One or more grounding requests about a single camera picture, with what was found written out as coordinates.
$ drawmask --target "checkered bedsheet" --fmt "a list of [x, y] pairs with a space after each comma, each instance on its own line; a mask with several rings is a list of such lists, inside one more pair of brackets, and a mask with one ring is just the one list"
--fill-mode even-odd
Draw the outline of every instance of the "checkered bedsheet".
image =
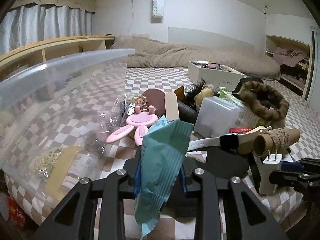
[[[286, 126], [288, 128], [300, 128], [301, 138], [298, 143], [291, 147], [292, 157], [297, 160], [302, 157], [316, 157], [319, 147], [319, 121], [316, 114], [305, 107], [301, 98], [291, 92], [289, 89], [276, 81], [267, 82], [276, 87], [290, 102], [291, 106], [286, 118]], [[131, 95], [141, 94], [149, 88], [159, 88], [163, 91], [172, 91], [181, 85], [188, 86], [190, 81], [187, 77], [187, 69], [154, 69], [154, 68], [131, 68], [126, 72], [126, 85], [124, 91]], [[112, 95], [117, 87], [117, 92], [121, 91], [119, 84], [98, 84], [83, 92], [83, 96], [76, 107], [82, 109], [101, 110], [104, 107], [112, 107], [111, 101], [106, 101], [106, 94]], [[59, 102], [52, 104], [48, 110], [50, 113], [60, 110], [60, 107], [67, 103], [68, 98], [62, 98]], [[37, 144], [42, 136], [48, 136], [47, 145], [50, 147], [66, 146], [81, 143], [78, 135], [78, 128], [90, 127], [93, 129], [97, 125], [92, 115], [73, 115], [73, 118], [58, 119], [52, 118], [50, 114], [44, 114], [34, 124], [32, 124], [28, 132], [20, 139], [20, 143], [12, 149], [13, 164], [14, 162], [23, 162], [27, 160], [24, 154], [26, 149], [31, 149], [31, 144]], [[134, 157], [137, 150], [135, 143], [129, 137], [121, 139], [114, 143], [110, 148], [109, 156], [104, 164], [100, 178], [105, 178], [111, 172], [122, 168], [125, 161]], [[20, 185], [8, 175], [5, 176], [9, 188], [10, 195], [18, 202], [25, 212], [38, 224], [41, 224], [49, 215], [52, 208], [41, 201], [38, 197], [30, 194], [26, 187]], [[293, 212], [302, 201], [302, 194], [295, 192], [291, 187], [278, 189], [273, 196], [259, 196], [254, 189], [252, 176], [249, 173], [243, 181], [261, 200], [268, 210], [272, 212], [275, 219], [281, 222], [291, 212]], [[45, 182], [41, 179], [33, 179], [29, 181], [31, 186], [41, 193], [44, 189]], [[97, 218], [95, 223], [95, 238], [98, 239], [99, 215], [101, 202], [97, 210]], [[223, 239], [226, 239], [226, 226], [224, 218], [224, 210], [220, 201], [221, 215], [221, 231]], [[133, 200], [124, 200], [124, 221], [127, 239], [139, 239], [140, 230], [135, 222]], [[155, 229], [146, 236], [146, 239], [193, 239], [195, 229], [195, 218], [179, 218], [176, 217], [173, 210], [164, 208]]]

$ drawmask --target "cardboard tube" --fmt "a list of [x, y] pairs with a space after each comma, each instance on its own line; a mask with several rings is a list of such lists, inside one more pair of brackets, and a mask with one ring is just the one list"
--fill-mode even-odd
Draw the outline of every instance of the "cardboard tube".
[[[286, 130], [288, 133], [288, 145], [292, 145], [296, 143], [300, 138], [299, 129], [289, 129]], [[253, 151], [254, 155], [258, 158], [266, 157], [268, 155], [268, 151], [273, 148], [273, 141], [270, 135], [264, 133], [258, 135], [253, 142]]]

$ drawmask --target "curtain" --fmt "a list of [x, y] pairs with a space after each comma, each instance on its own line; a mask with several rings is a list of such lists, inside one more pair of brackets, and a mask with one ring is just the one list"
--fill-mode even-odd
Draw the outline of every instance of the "curtain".
[[92, 13], [68, 6], [29, 4], [11, 10], [0, 25], [0, 54], [51, 38], [92, 35]]

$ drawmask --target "white box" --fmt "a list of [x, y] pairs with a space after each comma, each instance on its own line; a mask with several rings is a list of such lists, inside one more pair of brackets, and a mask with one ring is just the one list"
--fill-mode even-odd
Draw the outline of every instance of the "white box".
[[207, 84], [212, 84], [214, 87], [226, 87], [228, 91], [232, 91], [236, 88], [240, 78], [244, 78], [244, 74], [228, 66], [221, 66], [229, 71], [201, 68], [201, 66], [196, 66], [189, 61], [188, 77], [193, 83], [200, 82], [201, 79], [204, 79]]

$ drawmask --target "teal plastic wrapper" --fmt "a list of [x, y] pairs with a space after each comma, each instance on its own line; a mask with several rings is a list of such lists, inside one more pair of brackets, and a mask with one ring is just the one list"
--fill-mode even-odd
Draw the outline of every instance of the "teal plastic wrapper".
[[167, 202], [188, 149], [193, 124], [169, 122], [164, 116], [143, 137], [141, 189], [136, 199], [135, 219], [141, 239], [156, 226], [160, 209]]

